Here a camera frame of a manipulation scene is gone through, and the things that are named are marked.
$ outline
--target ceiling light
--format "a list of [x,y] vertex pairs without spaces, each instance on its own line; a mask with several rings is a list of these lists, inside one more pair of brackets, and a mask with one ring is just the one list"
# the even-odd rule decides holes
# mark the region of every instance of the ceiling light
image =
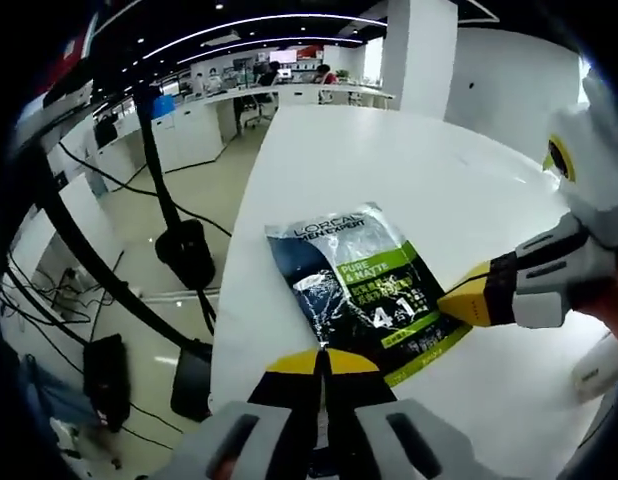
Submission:
[[[334,40],[338,40],[340,42],[349,42],[349,43],[355,43],[355,44],[363,43],[362,40],[354,40],[352,38],[334,38],[334,37],[281,37],[281,38],[268,38],[268,39],[265,40],[265,42],[289,42],[289,41],[293,41],[293,40],[320,40],[320,41],[323,41],[323,42],[333,42]],[[260,43],[260,42],[262,42],[262,40],[255,40],[253,42],[236,43],[236,44],[230,45],[228,47],[216,48],[214,50],[209,50],[208,52],[199,53],[198,55],[194,55],[193,57],[185,58],[183,60],[180,60],[177,63],[178,64],[185,63],[185,62],[188,62],[189,60],[194,60],[194,59],[199,58],[199,57],[204,57],[204,56],[207,56],[207,55],[211,55],[212,53],[222,52],[222,51],[227,50],[229,48],[246,47],[248,45],[255,45],[255,44]]]
[[246,23],[260,22],[263,20],[278,20],[282,18],[326,18],[331,20],[349,20],[350,22],[358,22],[358,23],[367,23],[369,25],[376,25],[378,27],[386,27],[387,22],[380,22],[378,20],[370,20],[368,18],[359,18],[359,17],[350,17],[347,15],[332,15],[329,13],[285,13],[282,15],[267,15],[265,17],[255,17],[255,18],[247,18],[244,20],[237,20],[235,22],[225,23],[223,25],[218,25],[215,27],[207,28],[206,30],[200,30],[199,32],[192,33],[191,35],[187,35],[185,37],[179,38],[178,40],[174,40],[171,43],[163,45],[162,47],[154,50],[153,52],[148,53],[143,59],[147,59],[149,57],[154,56],[156,53],[162,52],[163,50],[173,47],[178,43],[184,42],[191,38],[198,37],[200,35],[204,35],[206,33],[215,32],[216,30],[222,30],[223,28],[234,27],[236,25],[244,25]]

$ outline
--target white desk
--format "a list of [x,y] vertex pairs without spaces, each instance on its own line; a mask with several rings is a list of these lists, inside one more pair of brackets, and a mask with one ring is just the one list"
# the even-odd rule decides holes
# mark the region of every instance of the white desk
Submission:
[[[85,174],[79,175],[65,186],[60,191],[60,197],[91,246],[107,266],[113,269],[120,255],[122,255],[122,242],[114,234],[109,219],[102,210],[102,207],[100,207],[98,200],[91,192]],[[44,210],[38,211],[33,218],[23,225],[20,238],[13,246],[13,259],[22,270],[22,273],[20,273],[11,262],[9,262],[9,267],[24,285],[27,285],[29,281],[34,279],[36,270],[56,235],[56,229]],[[54,264],[52,266],[62,271],[67,264]],[[11,279],[6,275],[3,277],[3,283],[6,285],[6,292],[21,309],[38,318],[42,317],[20,292],[12,288],[13,284]],[[63,321],[60,315],[51,309],[46,300],[33,290],[30,290],[30,293],[56,318],[56,320]],[[84,295],[85,296],[83,296],[81,300],[85,303],[93,299],[100,301],[102,300],[104,291],[100,289],[95,292],[88,292]],[[82,307],[76,307],[76,309],[90,316],[91,322],[68,325],[68,328],[88,341],[95,324],[97,304],[92,303],[88,309],[83,309]],[[38,331],[34,327],[24,323],[24,320],[19,319],[18,315],[8,318],[3,317],[1,319],[1,327],[5,339],[17,352],[21,354],[33,354],[45,368],[59,378],[69,379],[76,386],[81,386],[82,376],[72,370],[71,367],[51,349]],[[42,326],[41,328],[72,362],[78,366],[82,365],[81,345],[65,336],[56,327]]]
[[[297,148],[320,139],[325,155]],[[214,339],[211,405],[245,400],[266,366],[317,342],[278,272],[264,226],[376,201],[443,288],[566,211],[540,167],[468,130],[393,111],[282,106],[251,173],[229,247]],[[575,363],[606,331],[570,314],[561,329],[474,329],[398,385],[464,432],[502,475],[555,478],[598,407],[578,406]]]
[[[289,84],[234,89],[219,95],[192,99],[173,112],[152,120],[152,129],[164,173],[215,161],[238,134],[233,101],[260,94],[278,94],[280,105],[318,104],[319,92],[334,92],[334,103],[348,103],[349,94],[360,95],[367,106],[386,109],[393,95],[357,85]],[[146,163],[140,124],[135,113],[117,125],[119,137],[98,151],[98,167],[123,183]],[[109,190],[118,185],[105,179]]]

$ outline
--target ceiling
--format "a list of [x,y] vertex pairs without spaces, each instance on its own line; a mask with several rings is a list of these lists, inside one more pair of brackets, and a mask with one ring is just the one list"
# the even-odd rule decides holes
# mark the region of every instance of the ceiling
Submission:
[[[221,2],[223,8],[217,9],[216,2]],[[458,4],[461,27],[501,28],[564,44],[532,2],[480,0],[486,9],[499,17],[497,23],[468,0],[454,2]],[[348,38],[364,43],[386,33],[386,29],[381,26],[352,23],[346,19],[268,19],[198,35],[143,59],[154,50],[187,35],[230,22],[268,15],[334,14],[362,16],[386,22],[386,0],[380,3],[378,0],[118,0],[113,3],[114,6],[101,16],[99,27],[104,25],[104,28],[98,31],[91,50],[96,65],[96,101],[101,96],[122,93],[125,88],[140,80],[150,81],[182,70],[191,62],[179,64],[179,61],[219,48],[221,45],[201,45],[228,35],[232,30],[240,40],[222,46],[302,36]],[[335,41],[307,40],[306,43],[333,44]],[[281,48],[296,44],[297,40],[275,43]],[[237,47],[231,52],[254,49],[258,45],[262,44]],[[340,45],[355,47],[360,44],[340,42]],[[213,53],[205,58],[226,53]]]

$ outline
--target green label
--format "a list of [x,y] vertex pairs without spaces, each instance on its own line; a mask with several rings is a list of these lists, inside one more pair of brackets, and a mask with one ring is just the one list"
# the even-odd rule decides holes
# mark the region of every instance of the green label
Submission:
[[378,253],[372,257],[357,262],[343,263],[338,266],[338,273],[346,285],[353,285],[375,278],[389,270],[403,267],[411,263],[417,256],[416,249],[406,242],[402,247],[387,252]]
[[404,367],[399,368],[395,372],[385,375],[385,382],[390,387],[395,387],[403,380],[406,380],[411,375],[419,372],[431,362],[433,362],[440,355],[445,353],[451,347],[453,347],[458,341],[471,331],[471,325],[463,325],[459,327],[455,332],[444,338],[436,344],[435,347],[427,350],[422,355],[414,358],[411,362],[407,363]]
[[418,333],[423,328],[431,325],[433,322],[438,320],[438,317],[440,317],[440,312],[432,312],[429,315],[419,318],[408,327],[398,330],[396,333],[392,333],[388,337],[383,338],[382,346],[389,348],[396,343],[402,342],[405,338],[409,338],[414,333]]

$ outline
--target window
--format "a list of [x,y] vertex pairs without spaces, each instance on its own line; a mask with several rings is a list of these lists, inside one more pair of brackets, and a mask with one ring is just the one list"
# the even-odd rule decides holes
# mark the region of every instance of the window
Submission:
[[382,49],[384,46],[384,38],[379,37],[370,40],[365,47],[365,64],[363,76],[365,83],[375,85],[381,84],[382,71]]

